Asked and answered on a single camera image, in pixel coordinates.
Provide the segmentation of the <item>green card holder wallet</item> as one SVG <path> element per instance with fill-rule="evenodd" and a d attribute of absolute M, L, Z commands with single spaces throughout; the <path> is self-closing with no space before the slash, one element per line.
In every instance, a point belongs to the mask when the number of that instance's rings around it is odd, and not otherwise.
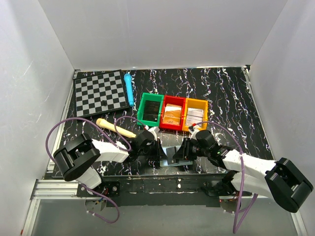
<path fill-rule="evenodd" d="M 160 160 L 160 166 L 161 167 L 178 167 L 178 166 L 181 166 L 177 163 L 177 160 L 173 159 L 171 162 L 168 161 L 168 159 L 166 160 Z"/>

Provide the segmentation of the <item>black VIP credit card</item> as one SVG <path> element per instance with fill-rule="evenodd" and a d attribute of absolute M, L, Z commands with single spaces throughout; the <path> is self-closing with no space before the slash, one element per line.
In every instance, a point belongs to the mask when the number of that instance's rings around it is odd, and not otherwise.
<path fill-rule="evenodd" d="M 180 146 L 166 147 L 165 153 L 168 161 L 171 162 L 173 160 L 173 156 L 178 151 L 179 148 Z"/>

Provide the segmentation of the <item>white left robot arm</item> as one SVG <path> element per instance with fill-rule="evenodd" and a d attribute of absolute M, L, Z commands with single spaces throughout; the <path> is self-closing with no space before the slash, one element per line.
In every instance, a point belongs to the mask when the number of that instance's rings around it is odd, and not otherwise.
<path fill-rule="evenodd" d="M 102 142 L 84 133 L 54 152 L 53 158 L 65 181 L 76 180 L 88 187 L 95 197 L 104 193 L 100 174 L 92 168 L 95 162 L 132 162 L 139 157 L 149 161 L 166 159 L 160 140 L 153 132 L 143 131 L 124 142 Z"/>

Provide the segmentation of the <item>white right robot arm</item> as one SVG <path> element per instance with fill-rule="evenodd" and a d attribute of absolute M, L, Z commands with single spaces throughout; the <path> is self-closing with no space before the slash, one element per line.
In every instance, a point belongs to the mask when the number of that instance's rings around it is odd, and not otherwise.
<path fill-rule="evenodd" d="M 228 171 L 220 182 L 211 187 L 211 191 L 220 195 L 250 192 L 273 199 L 286 211 L 296 213 L 314 189 L 289 159 L 264 160 L 241 154 L 219 145 L 209 130 L 184 138 L 173 155 L 175 160 L 193 161 L 197 157 L 206 157 L 214 166 Z"/>

